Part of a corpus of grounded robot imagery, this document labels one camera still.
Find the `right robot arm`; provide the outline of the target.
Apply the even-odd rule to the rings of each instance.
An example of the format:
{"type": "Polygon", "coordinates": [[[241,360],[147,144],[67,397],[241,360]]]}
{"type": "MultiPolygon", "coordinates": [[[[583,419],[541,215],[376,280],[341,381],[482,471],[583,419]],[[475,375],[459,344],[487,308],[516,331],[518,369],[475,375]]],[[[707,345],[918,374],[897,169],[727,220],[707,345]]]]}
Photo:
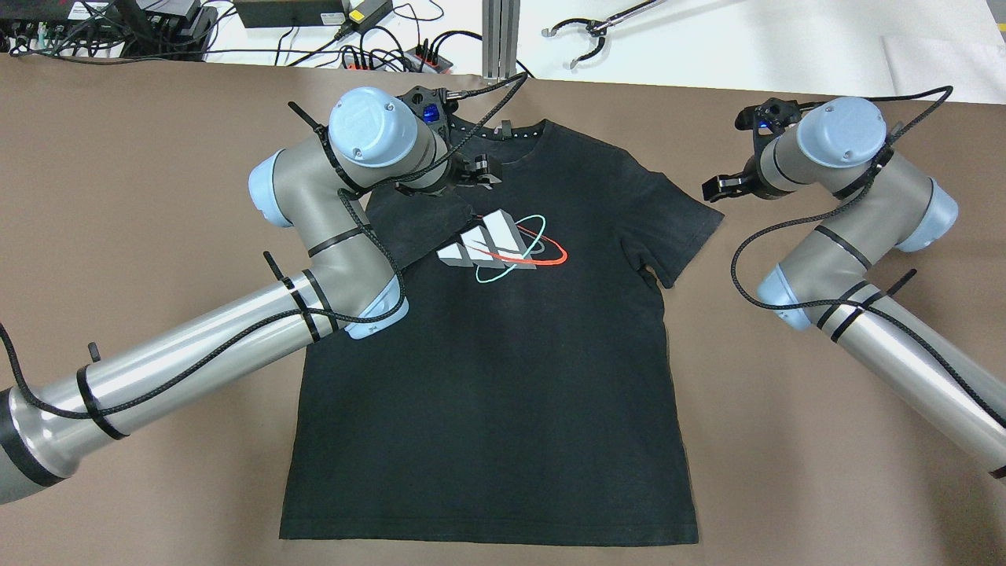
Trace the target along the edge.
{"type": "Polygon", "coordinates": [[[702,186],[708,203],[777,200],[822,186],[837,201],[756,293],[752,305],[793,329],[815,327],[870,369],[996,481],[1004,480],[1004,383],[931,329],[867,274],[893,250],[915,253],[944,237],[959,207],[933,177],[898,154],[910,124],[888,126],[876,99],[772,97],[746,107],[734,127],[751,133],[752,157],[737,175],[702,186]]]}

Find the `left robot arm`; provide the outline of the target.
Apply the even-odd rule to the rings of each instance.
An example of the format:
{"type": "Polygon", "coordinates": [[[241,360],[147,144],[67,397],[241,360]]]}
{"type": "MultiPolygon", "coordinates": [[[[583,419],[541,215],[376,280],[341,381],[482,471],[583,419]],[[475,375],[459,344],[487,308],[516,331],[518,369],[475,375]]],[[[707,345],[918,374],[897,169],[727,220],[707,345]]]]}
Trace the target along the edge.
{"type": "Polygon", "coordinates": [[[78,369],[39,388],[3,330],[13,384],[2,391],[2,502],[71,479],[94,452],[307,345],[398,322],[409,307],[402,272],[359,200],[381,186],[442,196],[496,182],[488,158],[470,161],[448,139],[460,101],[482,95],[355,87],[324,121],[291,101],[311,133],[252,168],[248,192],[267,222],[297,233],[310,261],[301,272],[266,255],[270,282],[126,350],[89,344],[78,369]]]}

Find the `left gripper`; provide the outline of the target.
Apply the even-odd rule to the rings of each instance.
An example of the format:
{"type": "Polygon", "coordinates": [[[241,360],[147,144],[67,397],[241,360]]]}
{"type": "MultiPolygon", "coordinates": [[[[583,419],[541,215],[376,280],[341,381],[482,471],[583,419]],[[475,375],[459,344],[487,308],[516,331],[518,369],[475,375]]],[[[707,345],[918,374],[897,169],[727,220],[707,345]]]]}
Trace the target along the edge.
{"type": "Polygon", "coordinates": [[[501,172],[500,162],[488,154],[479,154],[471,159],[455,154],[446,162],[442,172],[434,173],[430,183],[413,187],[398,182],[398,192],[410,197],[417,194],[439,197],[459,186],[492,190],[496,186],[495,175],[501,175],[501,172]]]}

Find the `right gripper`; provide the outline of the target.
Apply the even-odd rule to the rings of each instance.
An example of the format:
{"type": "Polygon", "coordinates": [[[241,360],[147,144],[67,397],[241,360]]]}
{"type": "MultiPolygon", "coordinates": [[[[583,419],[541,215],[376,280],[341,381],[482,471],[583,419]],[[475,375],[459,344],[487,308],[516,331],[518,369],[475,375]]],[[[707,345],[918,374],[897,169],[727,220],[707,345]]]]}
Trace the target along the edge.
{"type": "Polygon", "coordinates": [[[785,197],[791,191],[769,180],[769,173],[781,176],[777,166],[776,151],[763,149],[747,159],[743,171],[737,175],[715,175],[702,183],[703,198],[736,198],[750,194],[756,197],[785,197]]]}

